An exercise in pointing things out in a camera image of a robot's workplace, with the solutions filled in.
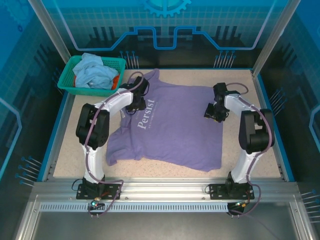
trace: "blue wall panel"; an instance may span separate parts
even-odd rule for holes
[[[286,3],[46,0],[44,5],[72,54],[121,57],[120,51],[135,51],[140,67],[217,67],[223,51],[230,64],[221,67],[252,67]],[[193,57],[199,53],[202,58]]]

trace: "gear graphic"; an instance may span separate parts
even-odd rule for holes
[[[191,0],[142,0],[142,4],[150,14],[166,18],[168,15],[173,17],[174,14],[180,14],[180,10],[186,10]]]
[[[28,0],[0,0],[0,7],[5,7],[19,25],[26,21],[30,14]]]

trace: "orange cloth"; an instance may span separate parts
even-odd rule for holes
[[[117,88],[118,82],[119,82],[119,75],[114,77],[111,90],[115,90]],[[74,76],[73,87],[76,87],[76,76]]]

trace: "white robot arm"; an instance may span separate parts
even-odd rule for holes
[[[112,118],[118,111],[120,111],[121,109],[123,109],[126,106],[129,106],[133,102],[134,94],[132,92],[126,92],[126,93],[119,94],[119,93],[124,92],[126,90],[127,89],[125,89],[125,88],[119,88],[116,91],[116,93],[114,93],[117,96],[114,97],[113,99],[111,99],[110,101],[108,101],[107,104],[101,109],[101,111],[108,112],[109,118]],[[99,103],[94,104],[93,106],[95,109],[98,109],[103,103],[104,103],[104,100]],[[104,171],[102,168],[102,159],[104,157],[103,156],[104,151],[102,150],[103,145],[97,147],[96,149],[89,146],[89,155],[88,155],[89,169],[90,169],[92,175],[94,175],[99,180],[102,180],[105,177],[105,174],[104,174]],[[84,151],[84,155],[86,155],[87,149],[84,146],[84,144],[82,145],[82,148]],[[84,178],[86,179],[86,181],[88,181],[90,183],[98,184],[98,182],[96,180],[94,180],[89,175],[87,168],[85,168]]]
[[[79,185],[80,188],[83,187],[85,190],[78,191],[85,192],[81,195],[86,197],[78,198],[77,195],[77,199],[92,199],[104,193],[106,186],[100,183],[105,179],[102,168],[104,154],[102,147],[109,137],[110,118],[124,107],[127,112],[144,110],[146,108],[144,96],[148,87],[149,82],[145,78],[142,79],[142,77],[138,76],[134,83],[121,85],[116,93],[106,100],[94,105],[87,103],[82,107],[75,134],[79,138],[86,156],[85,174],[82,184],[80,184],[82,186]]]
[[[275,141],[272,111],[255,107],[243,99],[237,91],[228,91],[225,83],[216,84],[213,92],[215,103],[208,104],[204,116],[219,123],[226,120],[230,111],[240,117],[238,140],[242,150],[225,185],[212,184],[210,191],[218,194],[211,194],[210,197],[211,199],[221,199],[222,196],[224,199],[245,199],[248,198],[246,194],[252,192],[252,187],[248,184],[252,170],[267,148],[270,136],[272,137],[271,146]]]

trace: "blue edge trim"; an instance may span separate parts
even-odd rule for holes
[[[42,165],[41,165],[41,168],[40,168],[40,172],[39,172],[38,178],[36,180],[37,182],[42,182],[42,179],[44,177],[44,174],[45,174],[45,171],[46,171],[46,168],[47,168],[47,164],[48,164],[48,161],[49,161],[50,152],[51,152],[52,146],[54,144],[54,140],[55,140],[55,137],[56,137],[56,134],[57,134],[57,131],[58,131],[58,126],[59,126],[60,121],[61,121],[62,113],[63,113],[64,108],[65,108],[67,97],[68,97],[68,92],[65,91],[64,95],[63,95],[63,98],[62,98],[62,101],[61,101],[61,104],[60,104],[58,115],[56,116],[56,119],[55,119],[55,122],[54,122],[52,133],[51,133],[51,136],[50,136],[50,139],[49,139],[49,143],[48,143],[48,146],[47,146],[45,154],[44,154],[44,158],[43,158],[43,162],[42,162]]]
[[[260,87],[261,87],[261,90],[262,90],[262,94],[263,94],[263,98],[264,98],[266,107],[268,109],[272,109],[271,108],[271,104],[270,104],[269,99],[268,99],[268,95],[267,95],[267,91],[266,91],[264,82],[262,81],[262,78],[260,76],[260,73],[258,74],[257,78],[258,78],[258,81],[259,81],[259,84],[260,84]],[[279,129],[278,129],[278,125],[276,123],[275,116],[274,115],[272,115],[272,116],[273,116],[273,123],[274,123],[274,134],[276,136],[276,140],[278,142],[279,149],[280,149],[280,152],[281,152],[281,155],[282,155],[285,171],[286,171],[286,174],[288,176],[288,181],[289,182],[294,182],[295,178],[294,178],[294,175],[292,173],[292,170],[291,170],[291,167],[290,167],[290,164],[289,164],[289,160],[288,160],[288,157],[287,157],[287,154],[286,154],[286,151],[285,151],[284,143],[282,142],[282,139],[281,139],[281,136],[280,136],[280,132],[279,132]]]
[[[171,68],[171,69],[199,69],[199,68]],[[251,70],[251,68],[232,68],[232,70],[236,70],[236,69],[237,70],[240,70],[240,69],[241,70],[244,70],[244,69]],[[269,102],[269,99],[268,99],[267,91],[265,89],[265,86],[264,86],[264,83],[262,81],[262,78],[261,78],[260,74],[258,75],[257,79],[259,81],[259,84],[260,84],[260,87],[261,87],[261,90],[262,90],[262,94],[263,94],[263,98],[265,100],[265,104],[266,104],[268,109],[271,109],[271,105],[270,105],[270,102]],[[52,134],[50,136],[48,147],[46,148],[46,151],[45,151],[45,155],[44,155],[42,166],[41,166],[38,178],[37,178],[37,182],[41,182],[42,179],[43,179],[43,176],[45,174],[46,166],[47,166],[48,161],[49,161],[49,155],[50,155],[50,152],[51,152],[51,149],[52,149],[52,146],[53,146],[56,134],[57,134],[59,123],[61,121],[62,112],[63,112],[65,104],[66,104],[67,96],[68,96],[68,93],[65,92],[64,95],[63,95],[62,101],[61,101],[61,105],[60,105],[60,109],[58,111],[58,115],[56,117],[56,120],[55,120],[55,123],[54,123],[54,126],[53,126],[53,130],[52,130]],[[274,122],[274,133],[275,133],[276,139],[277,139],[278,144],[279,144],[279,149],[280,149],[280,152],[281,152],[281,155],[282,155],[282,159],[283,159],[284,167],[285,167],[285,170],[286,170],[286,173],[287,173],[287,176],[288,176],[288,180],[289,180],[289,182],[294,182],[295,178],[294,178],[294,175],[292,173],[292,170],[291,170],[291,167],[290,167],[290,164],[289,164],[289,160],[288,160],[288,157],[287,157],[287,154],[286,154],[286,151],[285,151],[285,147],[284,147],[284,144],[283,144],[281,136],[280,136],[280,132],[279,132],[275,117],[273,117],[273,122]]]

